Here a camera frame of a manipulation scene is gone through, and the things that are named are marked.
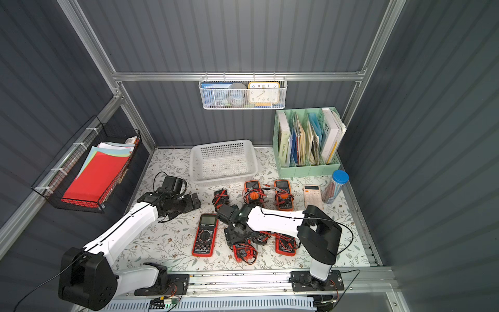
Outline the red multimeter with wound leads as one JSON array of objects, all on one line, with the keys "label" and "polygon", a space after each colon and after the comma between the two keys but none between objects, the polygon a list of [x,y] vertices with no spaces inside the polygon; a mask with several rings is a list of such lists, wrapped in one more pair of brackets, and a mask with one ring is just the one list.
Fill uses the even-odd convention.
[{"label": "red multimeter with wound leads", "polygon": [[231,247],[236,262],[243,262],[247,265],[253,265],[258,256],[258,251],[250,243],[238,243]]}]

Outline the orange multimeter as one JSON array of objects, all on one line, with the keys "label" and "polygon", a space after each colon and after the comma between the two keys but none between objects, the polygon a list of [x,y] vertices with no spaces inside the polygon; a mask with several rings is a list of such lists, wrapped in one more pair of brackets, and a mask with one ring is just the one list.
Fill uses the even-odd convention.
[{"label": "orange multimeter", "polygon": [[288,180],[279,179],[274,182],[275,205],[280,211],[294,210],[294,196],[291,193],[291,185]]},{"label": "orange multimeter", "polygon": [[243,199],[245,204],[253,204],[260,207],[265,206],[265,192],[257,180],[247,181],[244,184]]}]

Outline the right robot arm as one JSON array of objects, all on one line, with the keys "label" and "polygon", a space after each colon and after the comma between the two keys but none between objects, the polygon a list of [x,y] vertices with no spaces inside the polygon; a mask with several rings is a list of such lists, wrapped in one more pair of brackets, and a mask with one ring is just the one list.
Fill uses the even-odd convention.
[{"label": "right robot arm", "polygon": [[304,211],[277,211],[255,204],[223,204],[217,212],[219,221],[227,225],[226,241],[232,246],[244,244],[262,232],[293,237],[312,257],[309,274],[325,281],[336,264],[342,228],[322,209],[309,205]]}]

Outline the small black multimeter front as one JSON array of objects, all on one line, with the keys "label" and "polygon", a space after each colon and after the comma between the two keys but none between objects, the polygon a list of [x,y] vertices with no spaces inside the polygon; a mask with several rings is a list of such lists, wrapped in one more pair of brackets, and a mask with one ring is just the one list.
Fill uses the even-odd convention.
[{"label": "small black multimeter front", "polygon": [[257,236],[255,236],[252,240],[255,244],[258,245],[266,245],[268,240],[272,237],[272,234],[267,231],[260,231]]}]

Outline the small black multimeter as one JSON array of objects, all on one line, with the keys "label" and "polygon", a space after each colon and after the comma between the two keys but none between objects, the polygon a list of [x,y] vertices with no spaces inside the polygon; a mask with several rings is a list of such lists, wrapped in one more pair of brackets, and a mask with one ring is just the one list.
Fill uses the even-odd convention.
[{"label": "small black multimeter", "polygon": [[272,234],[267,231],[260,231],[257,236],[255,236],[252,240],[255,244],[258,245],[266,245],[268,240],[272,237]]},{"label": "small black multimeter", "polygon": [[228,201],[229,201],[229,194],[226,189],[222,188],[214,192],[212,204],[216,212],[218,212],[223,205],[226,205]]}]

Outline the small black multimeter back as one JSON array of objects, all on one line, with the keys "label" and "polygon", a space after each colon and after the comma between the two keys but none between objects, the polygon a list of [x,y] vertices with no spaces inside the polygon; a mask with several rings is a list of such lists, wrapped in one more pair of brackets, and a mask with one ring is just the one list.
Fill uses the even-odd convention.
[{"label": "small black multimeter back", "polygon": [[229,201],[229,194],[226,189],[222,188],[214,192],[212,204],[216,212],[218,212],[223,205],[226,205],[228,201]]}]

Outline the white plastic perforated basket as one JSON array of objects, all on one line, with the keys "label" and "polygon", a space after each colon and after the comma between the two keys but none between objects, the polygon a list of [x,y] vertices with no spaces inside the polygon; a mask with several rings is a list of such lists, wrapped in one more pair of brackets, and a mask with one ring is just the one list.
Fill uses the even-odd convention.
[{"label": "white plastic perforated basket", "polygon": [[250,140],[202,144],[191,149],[189,176],[193,184],[214,187],[252,179],[259,171]]}]

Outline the pink white calculator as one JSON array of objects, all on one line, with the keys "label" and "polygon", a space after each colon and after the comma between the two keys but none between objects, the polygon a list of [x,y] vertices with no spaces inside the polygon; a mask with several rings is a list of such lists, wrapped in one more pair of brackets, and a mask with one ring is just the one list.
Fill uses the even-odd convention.
[{"label": "pink white calculator", "polygon": [[304,185],[304,205],[305,208],[310,205],[313,205],[319,209],[324,208],[319,185]]}]

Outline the green desk file organizer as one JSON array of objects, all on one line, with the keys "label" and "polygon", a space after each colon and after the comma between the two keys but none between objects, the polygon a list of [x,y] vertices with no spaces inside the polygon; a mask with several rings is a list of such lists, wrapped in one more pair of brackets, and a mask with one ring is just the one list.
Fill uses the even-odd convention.
[{"label": "green desk file organizer", "polygon": [[330,164],[321,156],[323,108],[279,110],[275,114],[274,155],[281,178],[330,175],[339,170],[336,152]]}]

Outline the blue lid clear jar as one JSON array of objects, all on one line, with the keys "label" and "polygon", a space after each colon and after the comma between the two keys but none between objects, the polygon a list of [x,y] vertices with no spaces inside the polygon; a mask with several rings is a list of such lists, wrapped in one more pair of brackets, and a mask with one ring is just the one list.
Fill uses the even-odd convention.
[{"label": "blue lid clear jar", "polygon": [[349,175],[344,170],[335,170],[331,175],[330,184],[322,195],[322,201],[325,204],[332,204],[336,197],[339,196],[343,185],[349,182],[349,179]]}]

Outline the grey tape roll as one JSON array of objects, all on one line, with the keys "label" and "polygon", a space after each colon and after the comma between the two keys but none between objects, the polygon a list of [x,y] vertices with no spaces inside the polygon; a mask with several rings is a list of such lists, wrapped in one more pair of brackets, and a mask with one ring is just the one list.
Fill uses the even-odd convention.
[{"label": "grey tape roll", "polygon": [[226,93],[228,104],[233,107],[242,107],[248,101],[247,87],[243,83],[232,83]]}]

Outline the yellow white alarm clock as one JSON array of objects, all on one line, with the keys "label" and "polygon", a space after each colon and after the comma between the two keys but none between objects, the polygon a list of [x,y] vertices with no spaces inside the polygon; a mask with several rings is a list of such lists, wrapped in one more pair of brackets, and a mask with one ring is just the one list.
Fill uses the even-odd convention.
[{"label": "yellow white alarm clock", "polygon": [[279,103],[281,85],[277,81],[252,81],[248,83],[248,101],[255,106],[272,106]]}]

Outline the white book in organizer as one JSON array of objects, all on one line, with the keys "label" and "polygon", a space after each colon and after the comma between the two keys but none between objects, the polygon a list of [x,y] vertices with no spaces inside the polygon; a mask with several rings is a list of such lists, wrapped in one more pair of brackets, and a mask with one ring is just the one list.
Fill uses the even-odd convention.
[{"label": "white book in organizer", "polygon": [[319,121],[322,127],[321,156],[325,164],[330,164],[346,132],[346,126],[335,111],[321,109]]}]

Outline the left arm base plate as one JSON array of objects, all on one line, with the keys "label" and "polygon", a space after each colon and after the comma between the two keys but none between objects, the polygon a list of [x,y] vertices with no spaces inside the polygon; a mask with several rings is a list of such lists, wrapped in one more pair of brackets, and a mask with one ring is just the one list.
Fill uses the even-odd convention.
[{"label": "left arm base plate", "polygon": [[189,274],[168,274],[158,277],[151,287],[137,289],[135,296],[180,296],[185,295],[188,289]]}]

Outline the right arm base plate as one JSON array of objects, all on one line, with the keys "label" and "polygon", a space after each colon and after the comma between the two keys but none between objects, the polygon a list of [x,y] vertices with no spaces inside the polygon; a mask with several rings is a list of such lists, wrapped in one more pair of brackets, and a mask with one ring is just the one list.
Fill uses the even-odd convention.
[{"label": "right arm base plate", "polygon": [[322,281],[312,277],[309,271],[292,271],[288,281],[292,284],[292,290],[295,292],[310,291],[343,291],[344,282],[341,273],[338,270],[331,270],[326,280]]}]

